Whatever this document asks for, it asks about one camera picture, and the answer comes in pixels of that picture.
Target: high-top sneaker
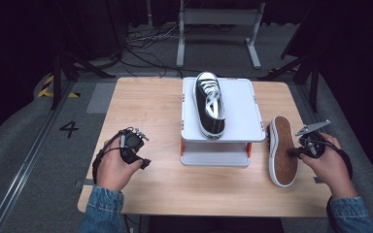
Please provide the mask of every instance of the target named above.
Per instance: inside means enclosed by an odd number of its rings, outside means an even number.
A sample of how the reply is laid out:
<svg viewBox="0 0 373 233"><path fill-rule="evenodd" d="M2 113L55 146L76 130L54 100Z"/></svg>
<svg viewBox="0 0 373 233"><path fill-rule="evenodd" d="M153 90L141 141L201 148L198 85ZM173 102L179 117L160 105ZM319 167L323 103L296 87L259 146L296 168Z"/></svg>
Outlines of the high-top sneaker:
<svg viewBox="0 0 373 233"><path fill-rule="evenodd" d="M208 139L219 139L225 127L225 116L217 76L209 72L199 74L193 87L193 100L201 133Z"/></svg>
<svg viewBox="0 0 373 233"><path fill-rule="evenodd" d="M290 123L284 116L275 116L268 128L269 175L277 186L290 186L298 171L298 158L287 152L294 148Z"/></svg>

